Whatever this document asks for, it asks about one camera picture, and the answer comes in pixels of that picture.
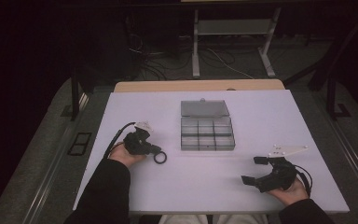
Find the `hand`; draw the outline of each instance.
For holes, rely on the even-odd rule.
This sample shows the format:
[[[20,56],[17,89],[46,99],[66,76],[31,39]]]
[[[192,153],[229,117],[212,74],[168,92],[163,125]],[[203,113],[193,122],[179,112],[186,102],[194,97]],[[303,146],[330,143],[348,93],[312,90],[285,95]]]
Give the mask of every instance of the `hand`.
[[[119,161],[130,168],[134,163],[142,161],[146,155],[131,155],[125,148],[124,143],[118,143],[113,146],[113,150],[109,155],[109,160]]]
[[[298,178],[296,178],[295,182],[289,189],[273,189],[269,191],[268,194],[275,196],[286,206],[309,198],[304,185]]]

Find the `person's right hand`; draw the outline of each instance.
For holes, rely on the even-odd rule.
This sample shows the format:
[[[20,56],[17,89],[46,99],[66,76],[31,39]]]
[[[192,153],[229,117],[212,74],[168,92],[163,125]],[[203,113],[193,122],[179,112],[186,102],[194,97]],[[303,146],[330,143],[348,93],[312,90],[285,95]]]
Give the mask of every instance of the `person's right hand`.
[[[275,196],[286,206],[309,198],[304,185],[298,178],[296,178],[295,182],[289,189],[273,189],[269,191],[268,194]]]

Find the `gray carpet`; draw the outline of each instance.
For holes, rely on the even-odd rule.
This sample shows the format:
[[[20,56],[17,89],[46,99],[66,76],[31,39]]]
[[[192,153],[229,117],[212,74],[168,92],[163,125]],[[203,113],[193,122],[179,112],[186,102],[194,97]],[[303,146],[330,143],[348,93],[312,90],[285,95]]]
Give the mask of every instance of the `gray carpet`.
[[[188,40],[183,40],[184,53],[179,58],[165,55],[149,56],[148,60],[153,62],[149,61],[147,64],[157,68],[167,79],[191,79],[191,61],[188,61],[191,52],[188,51],[189,45],[186,41]],[[200,79],[247,78],[244,74],[227,69],[208,49],[213,49],[229,66],[243,73],[254,78],[267,78],[256,52],[256,48],[262,43],[261,39],[245,37],[233,44],[231,39],[224,38],[218,43],[215,44],[211,40],[200,41],[200,48],[203,49],[200,52]],[[268,55],[278,79],[285,80],[316,62],[325,54],[330,43],[315,42],[307,47],[303,44],[302,37],[286,37],[273,41]],[[136,80],[158,80],[158,77],[151,71],[143,70]],[[331,217],[337,224],[358,223],[358,178],[335,137],[329,118],[325,115],[325,90],[309,91],[309,80],[310,75],[301,78],[287,89],[294,95],[312,137],[351,209],[348,214],[336,214]],[[71,213],[108,96],[108,91],[88,94],[89,101],[74,125],[73,122],[70,123],[69,118],[61,117],[62,111],[71,102],[70,82],[63,83],[1,198],[0,223],[20,223],[26,217],[44,177],[50,178],[51,188],[47,188],[45,197],[40,200],[42,209],[34,212],[34,217],[28,216],[27,220],[32,220],[32,223],[62,223]],[[337,88],[337,102],[344,104],[351,113],[351,117],[340,118],[337,123],[358,154],[358,104],[342,86]],[[71,137],[62,139],[63,136],[67,136],[65,127],[68,125],[73,126]],[[73,143],[76,133],[91,133],[91,140],[84,156],[66,155],[66,150]],[[61,153],[57,150],[65,144],[63,142],[66,143],[65,152],[62,153],[60,163],[56,167],[56,175],[48,176],[48,168],[55,155]]]

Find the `transparent storage box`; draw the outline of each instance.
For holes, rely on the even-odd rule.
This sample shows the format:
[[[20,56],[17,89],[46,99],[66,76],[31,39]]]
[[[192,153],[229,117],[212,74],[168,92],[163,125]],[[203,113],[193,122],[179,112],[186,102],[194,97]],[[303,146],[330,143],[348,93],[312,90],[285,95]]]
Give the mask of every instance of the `transparent storage box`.
[[[234,133],[225,101],[182,101],[181,115],[182,150],[234,149]]]

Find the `background desk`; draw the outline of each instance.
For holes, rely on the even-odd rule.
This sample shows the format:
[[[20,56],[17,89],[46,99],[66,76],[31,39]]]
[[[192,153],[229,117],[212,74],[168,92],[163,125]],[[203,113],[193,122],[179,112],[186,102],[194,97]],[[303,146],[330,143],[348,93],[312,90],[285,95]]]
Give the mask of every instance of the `background desk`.
[[[232,85],[240,82],[231,80]],[[161,85],[173,83],[161,82]],[[224,88],[230,86],[227,81],[221,83],[220,80],[207,81],[206,84],[212,87],[212,83]],[[193,81],[178,82],[178,89],[180,86],[189,88],[192,84]],[[132,84],[123,83],[117,87],[124,91],[126,85]],[[148,120],[155,130],[148,140],[162,147],[168,160],[158,165],[149,157],[131,167],[130,210],[134,214],[278,211],[282,205],[277,200],[241,182],[241,175],[262,176],[270,173],[270,166],[255,165],[253,157],[267,155],[274,144],[309,146],[309,150],[293,155],[288,160],[303,166],[312,174],[312,198],[324,210],[349,211],[290,91],[160,92],[158,83],[140,82],[133,85],[154,86],[155,91],[111,94],[78,197],[117,130],[131,121]],[[181,151],[180,102],[200,98],[226,101],[236,140],[233,151]],[[125,130],[118,141],[132,131],[131,128]]]

